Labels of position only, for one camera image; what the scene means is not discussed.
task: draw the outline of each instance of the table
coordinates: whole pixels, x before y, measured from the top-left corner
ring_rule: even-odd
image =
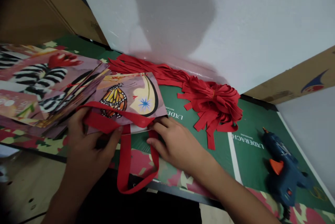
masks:
[[[53,42],[39,45],[41,48],[54,47],[64,49],[83,56],[99,59],[106,62],[108,58],[115,59],[120,53],[108,50],[101,45],[94,44],[78,36],[65,36]],[[207,135],[205,131],[197,132],[193,125],[198,120],[195,111],[186,111],[184,105],[187,100],[177,99],[177,93],[181,89],[171,86],[160,86],[162,97],[170,116],[173,116],[181,124],[186,126],[197,138],[200,144],[207,149]],[[215,132],[216,150],[208,150],[219,164],[237,181],[249,189],[265,206],[277,217],[282,209],[268,194],[265,179],[268,170],[264,162],[271,158],[268,151],[261,143],[259,132],[262,127],[275,132],[288,147],[291,153],[298,159],[299,167],[307,172],[316,192],[306,189],[297,189],[297,203],[291,208],[292,223],[329,223],[335,220],[335,208],[327,197],[327,191],[320,178],[297,145],[294,137],[287,128],[280,113],[272,104],[268,104],[250,97],[242,96],[239,107],[244,111],[243,118],[238,122],[239,130],[234,133]],[[0,143],[25,149],[39,155],[66,162],[67,146],[63,144],[65,136],[59,139],[48,139],[25,135],[18,130],[6,128],[0,129]],[[148,134],[138,133],[132,136],[132,165],[130,185],[141,181],[154,169],[150,147],[146,143]],[[115,157],[112,160],[114,169],[108,173],[115,179],[119,162],[119,149],[117,147]],[[148,188],[167,192],[180,197],[188,198],[200,203],[222,208],[214,197],[203,187],[196,183],[192,177],[183,171],[177,170],[163,159],[159,159],[159,172],[157,177],[148,184]]]

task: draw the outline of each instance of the camouflage pattern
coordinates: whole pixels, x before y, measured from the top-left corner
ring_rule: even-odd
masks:
[[[78,37],[66,37],[66,39],[62,38],[55,42],[48,42],[45,45],[41,46],[41,48],[46,47],[54,47],[59,49],[64,49],[73,53],[82,54],[81,51],[71,50],[70,43],[66,43],[69,40],[78,40]],[[87,50],[87,45],[81,46],[81,49],[85,52],[85,56],[89,54],[89,50]],[[104,49],[100,49],[100,54],[95,55],[93,58],[99,59],[101,61],[107,61],[108,58],[115,59],[119,55],[116,51],[105,51]],[[36,151],[45,152],[48,154],[58,155],[61,157],[67,156],[67,143],[65,139],[66,135],[62,136],[59,139],[50,139],[43,137],[33,137],[25,134],[20,130],[11,130],[5,127],[0,126],[0,143],[9,144],[15,146],[20,146],[22,148],[33,149]],[[148,152],[150,149],[148,148],[147,152],[143,152],[137,149],[132,149],[132,161],[130,173],[133,175],[140,176],[142,178],[146,177],[150,174],[154,169],[154,164],[152,161],[151,154]],[[115,156],[112,159],[110,168],[118,169],[119,165],[119,157],[120,157],[120,144],[117,146],[117,150],[115,152]],[[162,183],[167,186],[177,187],[180,190],[192,193],[192,194],[200,194],[205,197],[209,197],[214,199],[215,197],[199,185],[190,175],[187,173],[176,169],[171,164],[165,162],[163,159],[159,158],[159,171],[158,175],[155,178],[155,181],[158,183]],[[254,194],[276,217],[280,218],[283,209],[279,206],[273,198],[265,192],[261,192],[258,190],[254,190],[252,188],[248,188],[248,190]],[[319,209],[307,208],[305,205],[296,203],[295,207],[291,208],[291,218],[290,222],[293,224],[307,224],[307,223],[335,223],[335,214],[329,213]]]

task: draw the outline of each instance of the red handle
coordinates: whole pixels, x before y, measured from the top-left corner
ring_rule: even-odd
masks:
[[[79,106],[77,110],[79,110],[82,107],[92,107],[92,108],[105,109],[105,110],[111,110],[111,111],[117,112],[120,115],[124,116],[125,118],[131,120],[135,125],[141,128],[147,127],[155,119],[154,117],[149,118],[149,117],[142,116],[140,114],[127,112],[123,110],[117,110],[117,109],[111,108],[105,104],[102,104],[96,101],[91,101],[91,102],[88,102],[87,104]],[[105,134],[111,133],[113,130],[115,130],[116,128],[120,126],[113,119],[104,117],[103,115],[93,112],[92,110],[90,110],[87,113],[87,116],[84,119],[84,124],[92,126],[98,129],[99,131],[102,131]]]
[[[130,125],[125,125],[124,131],[125,130],[130,131]],[[158,138],[158,134],[155,131],[149,131],[149,137]],[[154,179],[159,169],[159,154],[155,148],[150,146],[152,160],[157,170],[154,171],[149,176],[147,176],[146,178],[144,178],[135,187],[128,189],[128,180],[129,180],[130,165],[131,165],[131,158],[132,158],[131,143],[132,143],[131,135],[121,136],[120,163],[119,163],[119,169],[118,169],[117,185],[118,185],[118,190],[123,194],[132,194],[132,193],[135,193],[141,190],[143,187],[145,187],[147,184],[149,184]]]

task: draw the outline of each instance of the logo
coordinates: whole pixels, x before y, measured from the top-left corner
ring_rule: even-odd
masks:
[[[314,92],[323,89],[324,84],[321,82],[321,78],[327,71],[328,70],[323,71],[320,75],[307,83],[306,86],[302,88],[301,93]]]

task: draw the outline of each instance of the left hand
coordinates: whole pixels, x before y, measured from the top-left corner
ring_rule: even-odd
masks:
[[[123,128],[116,129],[104,149],[95,149],[102,132],[85,135],[82,120],[89,108],[78,110],[70,119],[69,155],[62,184],[88,193],[107,170],[115,153]]]

